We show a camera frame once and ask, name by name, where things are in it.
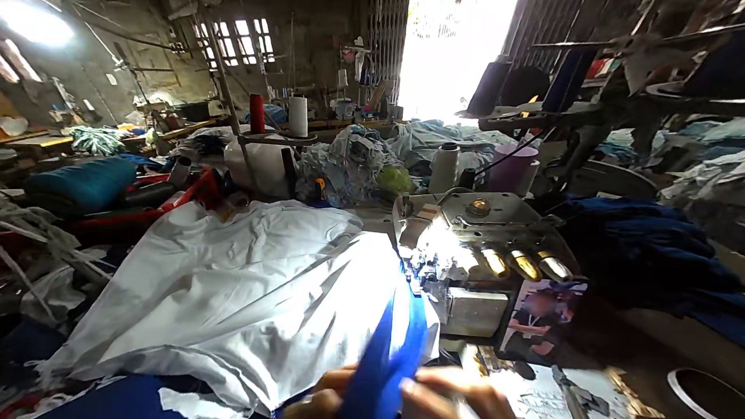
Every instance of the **fabric scraps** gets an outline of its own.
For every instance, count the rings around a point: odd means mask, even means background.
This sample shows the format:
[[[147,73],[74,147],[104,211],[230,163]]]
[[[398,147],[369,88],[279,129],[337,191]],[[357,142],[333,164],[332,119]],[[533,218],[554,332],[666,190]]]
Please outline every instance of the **fabric scraps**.
[[[133,137],[129,131],[113,128],[93,128],[80,125],[72,128],[72,150],[94,156],[113,156],[124,150],[122,139]]]
[[[315,180],[322,178],[326,199],[333,207],[371,202],[378,191],[378,176],[390,166],[405,170],[380,133],[350,125],[331,144],[314,144],[301,155],[297,192],[303,199],[312,199]]]
[[[434,155],[446,142],[454,142],[460,146],[459,172],[465,168],[479,168],[491,163],[497,145],[517,143],[499,131],[481,131],[478,127],[464,127],[460,124],[445,126],[436,119],[396,124],[394,136],[386,142],[412,176],[430,176],[430,164]]]

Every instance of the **bundle of fabric strips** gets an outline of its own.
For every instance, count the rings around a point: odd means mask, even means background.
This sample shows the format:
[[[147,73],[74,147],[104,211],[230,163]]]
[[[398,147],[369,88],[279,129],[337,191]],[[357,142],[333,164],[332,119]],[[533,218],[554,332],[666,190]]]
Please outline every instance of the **bundle of fabric strips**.
[[[72,128],[72,150],[85,151],[94,156],[113,156],[124,150],[121,140],[132,136],[129,131],[81,125]]]

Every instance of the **paper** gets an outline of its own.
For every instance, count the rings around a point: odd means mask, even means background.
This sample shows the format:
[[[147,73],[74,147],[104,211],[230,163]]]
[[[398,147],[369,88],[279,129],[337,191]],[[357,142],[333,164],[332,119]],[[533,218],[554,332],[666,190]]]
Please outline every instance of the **paper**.
[[[573,419],[566,407],[561,388],[554,381],[549,367],[530,364],[536,379],[528,381],[514,371],[500,370],[489,379],[495,388],[510,401],[517,419]],[[580,388],[603,398],[610,405],[610,417],[632,419],[628,412],[629,400],[615,390],[613,383],[602,371],[565,369],[567,378]],[[599,412],[588,412],[590,419],[605,419]]]

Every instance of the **white fabric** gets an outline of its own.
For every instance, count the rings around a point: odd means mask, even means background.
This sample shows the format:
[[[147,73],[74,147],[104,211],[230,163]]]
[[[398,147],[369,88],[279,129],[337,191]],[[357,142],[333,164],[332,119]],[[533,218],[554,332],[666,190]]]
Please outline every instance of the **white fabric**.
[[[49,305],[54,318],[61,321],[67,318],[67,312],[85,301],[86,295],[72,288],[72,276],[75,270],[69,265],[46,274],[34,283],[34,291]],[[51,322],[41,303],[27,292],[21,298],[21,313],[47,324]]]
[[[186,419],[244,419],[242,409],[217,403],[213,394],[179,393],[163,387],[158,395],[163,410],[179,412]]]
[[[42,384],[67,371],[189,374],[267,414],[357,362],[404,281],[388,236],[342,210],[252,202],[223,224],[190,203],[153,224],[38,369]],[[428,307],[430,343],[436,318]]]

